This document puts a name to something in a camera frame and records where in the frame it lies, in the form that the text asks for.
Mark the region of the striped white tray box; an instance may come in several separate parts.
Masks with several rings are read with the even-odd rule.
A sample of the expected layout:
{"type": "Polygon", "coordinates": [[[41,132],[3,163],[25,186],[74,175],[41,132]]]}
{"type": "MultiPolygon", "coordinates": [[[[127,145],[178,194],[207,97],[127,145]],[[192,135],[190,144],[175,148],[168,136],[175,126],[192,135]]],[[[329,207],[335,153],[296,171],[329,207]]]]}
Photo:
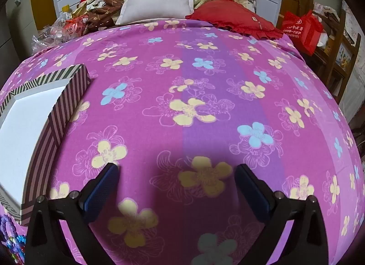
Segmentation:
{"type": "Polygon", "coordinates": [[[91,83],[85,65],[29,80],[1,103],[1,205],[27,226],[66,127],[91,83]]]}

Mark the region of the pink floral bedsheet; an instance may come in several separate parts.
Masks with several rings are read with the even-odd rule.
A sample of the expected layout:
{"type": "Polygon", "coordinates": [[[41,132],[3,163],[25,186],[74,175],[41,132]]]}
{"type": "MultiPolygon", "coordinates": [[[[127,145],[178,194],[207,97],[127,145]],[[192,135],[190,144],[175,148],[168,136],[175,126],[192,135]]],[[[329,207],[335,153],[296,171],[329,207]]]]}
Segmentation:
{"type": "Polygon", "coordinates": [[[116,264],[237,264],[263,227],[235,186],[242,163],[289,198],[315,196],[330,264],[345,254],[364,220],[360,156],[343,111],[288,37],[188,20],[114,28],[26,59],[1,95],[74,64],[91,84],[49,196],[120,165],[92,225],[116,264]]]}

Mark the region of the clear plastic bag pile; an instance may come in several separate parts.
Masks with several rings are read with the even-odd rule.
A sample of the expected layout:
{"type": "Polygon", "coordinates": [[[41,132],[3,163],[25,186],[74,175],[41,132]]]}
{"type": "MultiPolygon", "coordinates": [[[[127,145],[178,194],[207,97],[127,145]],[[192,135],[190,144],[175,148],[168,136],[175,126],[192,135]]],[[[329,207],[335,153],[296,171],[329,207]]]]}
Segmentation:
{"type": "Polygon", "coordinates": [[[32,54],[81,37],[86,28],[87,15],[72,18],[63,13],[51,26],[46,26],[31,39],[32,54]]]}

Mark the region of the wooden chair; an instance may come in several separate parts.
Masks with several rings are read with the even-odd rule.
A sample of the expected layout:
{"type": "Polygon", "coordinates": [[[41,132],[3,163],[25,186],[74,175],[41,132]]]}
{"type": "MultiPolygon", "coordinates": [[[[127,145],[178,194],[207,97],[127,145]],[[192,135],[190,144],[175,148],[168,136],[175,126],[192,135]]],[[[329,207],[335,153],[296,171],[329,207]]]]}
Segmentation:
{"type": "Polygon", "coordinates": [[[304,60],[335,101],[340,103],[355,67],[361,34],[356,34],[354,39],[348,34],[344,9],[336,14],[332,8],[316,4],[313,6],[313,16],[321,22],[328,39],[323,46],[315,49],[313,55],[304,54],[304,60]]]}

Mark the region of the yellow cap bottle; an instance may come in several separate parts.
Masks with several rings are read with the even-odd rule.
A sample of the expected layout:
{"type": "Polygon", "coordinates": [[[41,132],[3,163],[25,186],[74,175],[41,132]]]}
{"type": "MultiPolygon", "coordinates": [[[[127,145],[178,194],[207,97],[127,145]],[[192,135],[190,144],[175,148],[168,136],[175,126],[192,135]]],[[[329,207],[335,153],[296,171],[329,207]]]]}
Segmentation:
{"type": "Polygon", "coordinates": [[[62,7],[60,17],[65,21],[72,18],[72,12],[69,5],[65,5],[62,7]]]}

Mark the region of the red shopping bag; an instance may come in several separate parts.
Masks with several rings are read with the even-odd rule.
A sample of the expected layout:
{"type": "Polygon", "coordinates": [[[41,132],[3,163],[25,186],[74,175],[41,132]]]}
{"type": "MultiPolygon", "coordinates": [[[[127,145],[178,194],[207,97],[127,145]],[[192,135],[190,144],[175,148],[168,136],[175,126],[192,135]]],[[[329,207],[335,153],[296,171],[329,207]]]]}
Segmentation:
{"type": "Polygon", "coordinates": [[[312,56],[317,48],[323,25],[312,10],[301,17],[287,11],[281,30],[291,39],[299,52],[312,56]]]}

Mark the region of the white small pillow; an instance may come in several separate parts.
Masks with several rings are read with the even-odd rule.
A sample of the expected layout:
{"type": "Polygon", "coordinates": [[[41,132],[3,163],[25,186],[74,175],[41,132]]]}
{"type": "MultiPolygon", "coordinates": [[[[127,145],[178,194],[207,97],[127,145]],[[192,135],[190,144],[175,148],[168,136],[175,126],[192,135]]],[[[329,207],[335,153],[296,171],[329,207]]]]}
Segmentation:
{"type": "Polygon", "coordinates": [[[126,0],[117,25],[126,25],[152,19],[183,19],[194,12],[194,0],[126,0]]]}

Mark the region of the red cushion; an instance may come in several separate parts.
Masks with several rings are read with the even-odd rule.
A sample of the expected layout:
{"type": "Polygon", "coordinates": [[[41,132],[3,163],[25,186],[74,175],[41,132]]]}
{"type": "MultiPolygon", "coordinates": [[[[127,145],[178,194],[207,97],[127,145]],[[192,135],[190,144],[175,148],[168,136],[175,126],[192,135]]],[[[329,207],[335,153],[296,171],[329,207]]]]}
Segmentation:
{"type": "Polygon", "coordinates": [[[233,0],[212,0],[199,6],[186,19],[205,21],[216,28],[251,36],[257,40],[276,40],[283,32],[270,21],[233,0]]]}

